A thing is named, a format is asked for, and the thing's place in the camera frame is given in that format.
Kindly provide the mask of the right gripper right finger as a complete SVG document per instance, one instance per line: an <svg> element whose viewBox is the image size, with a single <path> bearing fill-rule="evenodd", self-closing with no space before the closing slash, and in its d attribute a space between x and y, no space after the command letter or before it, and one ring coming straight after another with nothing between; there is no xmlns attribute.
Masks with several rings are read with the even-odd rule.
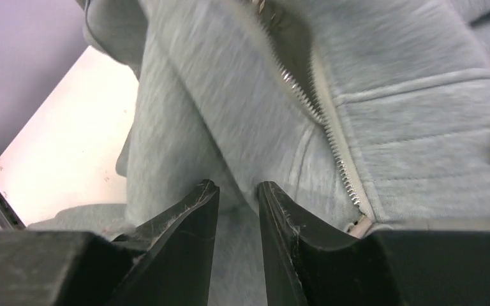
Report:
<svg viewBox="0 0 490 306"><path fill-rule="evenodd" d="M490 232L377 231L358 239L257 187L269 305L490 305Z"/></svg>

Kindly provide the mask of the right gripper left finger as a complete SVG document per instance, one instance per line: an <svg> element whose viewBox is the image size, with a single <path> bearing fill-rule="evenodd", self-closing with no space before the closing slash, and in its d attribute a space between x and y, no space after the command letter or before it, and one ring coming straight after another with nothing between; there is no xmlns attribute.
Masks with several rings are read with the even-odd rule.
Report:
<svg viewBox="0 0 490 306"><path fill-rule="evenodd" d="M219 188L109 241L88 231L0 230L0 305L206 305Z"/></svg>

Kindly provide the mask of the grey zip-up jacket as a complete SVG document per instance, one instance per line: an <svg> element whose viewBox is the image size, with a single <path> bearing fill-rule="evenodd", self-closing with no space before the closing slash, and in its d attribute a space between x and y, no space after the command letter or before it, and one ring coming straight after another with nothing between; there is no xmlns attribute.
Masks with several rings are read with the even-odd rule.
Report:
<svg viewBox="0 0 490 306"><path fill-rule="evenodd" d="M265 305L256 185L346 233L490 230L490 1L81 1L138 78L124 204L31 230L107 239L221 188L210 305Z"/></svg>

